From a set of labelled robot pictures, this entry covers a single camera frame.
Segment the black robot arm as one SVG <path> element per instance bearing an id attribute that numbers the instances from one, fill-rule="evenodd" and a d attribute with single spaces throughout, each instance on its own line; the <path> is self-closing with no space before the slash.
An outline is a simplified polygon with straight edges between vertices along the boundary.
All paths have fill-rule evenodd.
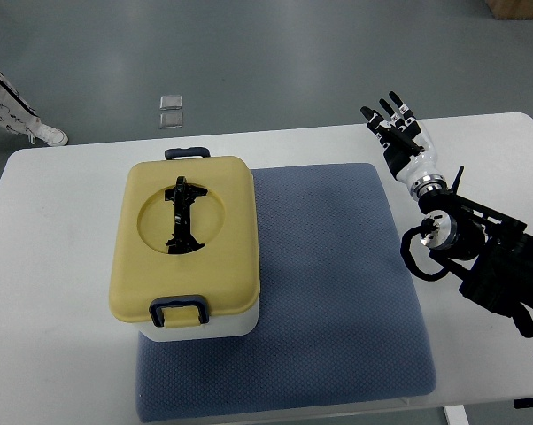
<path id="1" fill-rule="evenodd" d="M 425 217 L 403 234 L 401 257 L 426 282 L 454 274 L 464 298 L 533 338 L 533 236 L 524 222 L 458 195 L 458 187 L 424 177 L 414 196 Z"/>

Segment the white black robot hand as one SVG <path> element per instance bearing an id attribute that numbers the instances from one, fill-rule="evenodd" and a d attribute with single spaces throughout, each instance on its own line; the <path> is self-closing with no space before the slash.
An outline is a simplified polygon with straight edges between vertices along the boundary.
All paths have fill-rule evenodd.
<path id="1" fill-rule="evenodd" d="M 430 191 L 446 189 L 445 178 L 436 168 L 437 153 L 427 129 L 398 94 L 391 91 L 389 97 L 379 100 L 387 117 L 367 106 L 360 112 L 382 146 L 391 175 L 407 187 L 414 200 Z"/>

